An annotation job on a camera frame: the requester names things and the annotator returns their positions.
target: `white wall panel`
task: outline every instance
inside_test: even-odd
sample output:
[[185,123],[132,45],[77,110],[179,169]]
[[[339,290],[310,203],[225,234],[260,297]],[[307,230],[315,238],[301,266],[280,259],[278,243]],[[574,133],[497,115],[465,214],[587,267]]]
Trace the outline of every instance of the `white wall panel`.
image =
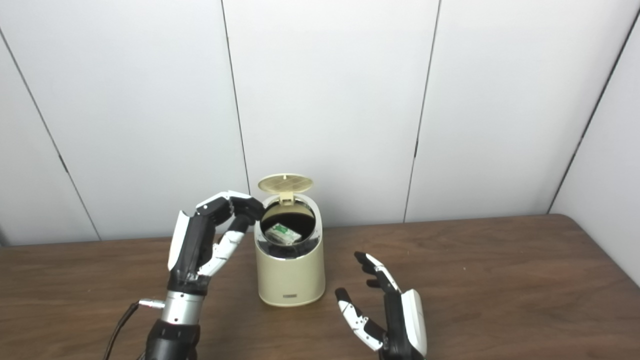
[[406,220],[546,212],[638,6],[443,0]]
[[7,245],[98,240],[2,41],[0,238]]
[[0,24],[102,239],[247,191],[219,1],[2,0]]
[[640,26],[629,37],[551,212],[572,217],[640,284]]
[[326,225],[401,222],[438,1],[224,5],[252,193],[297,172]]

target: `lid hinge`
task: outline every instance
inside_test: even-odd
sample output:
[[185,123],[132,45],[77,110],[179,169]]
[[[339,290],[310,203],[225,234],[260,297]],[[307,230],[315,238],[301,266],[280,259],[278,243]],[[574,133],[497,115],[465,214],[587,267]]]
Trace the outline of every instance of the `lid hinge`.
[[294,204],[293,192],[280,193],[280,205],[290,206]]

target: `wooden table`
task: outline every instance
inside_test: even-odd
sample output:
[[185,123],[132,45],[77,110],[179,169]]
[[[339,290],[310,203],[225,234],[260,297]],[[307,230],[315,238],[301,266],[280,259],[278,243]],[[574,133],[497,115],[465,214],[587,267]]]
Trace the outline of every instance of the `wooden table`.
[[[569,218],[510,217],[326,229],[327,291],[311,305],[258,298],[252,237],[211,281],[198,346],[206,359],[375,360],[338,310],[346,287],[384,324],[382,292],[354,250],[422,295],[433,359],[640,359],[640,290]],[[169,240],[0,249],[0,357],[101,359],[116,322],[164,299]],[[134,359],[159,312],[138,310],[112,359]]]

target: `black cable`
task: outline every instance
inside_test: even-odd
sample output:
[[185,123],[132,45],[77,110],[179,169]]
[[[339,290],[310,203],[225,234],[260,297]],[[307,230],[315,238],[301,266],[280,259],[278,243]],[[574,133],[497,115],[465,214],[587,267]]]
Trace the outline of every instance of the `black cable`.
[[118,333],[120,332],[120,329],[122,329],[124,324],[131,317],[131,315],[133,315],[133,313],[136,312],[136,310],[138,310],[138,303],[134,302],[129,306],[127,311],[124,312],[124,314],[120,318],[120,321],[118,321],[118,324],[116,325],[116,328],[113,331],[113,334],[111,335],[111,339],[109,339],[109,343],[107,344],[107,350],[104,352],[104,357],[102,357],[102,360],[109,359],[109,356],[111,355],[111,349],[113,348],[113,343],[116,341],[116,338],[118,337]]

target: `open lid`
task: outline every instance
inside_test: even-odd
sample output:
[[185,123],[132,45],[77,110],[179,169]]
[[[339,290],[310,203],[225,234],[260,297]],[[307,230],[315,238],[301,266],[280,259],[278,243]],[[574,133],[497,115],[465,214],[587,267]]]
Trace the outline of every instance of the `open lid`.
[[258,182],[263,192],[279,194],[281,205],[293,205],[293,193],[305,192],[313,185],[313,180],[298,174],[275,174]]

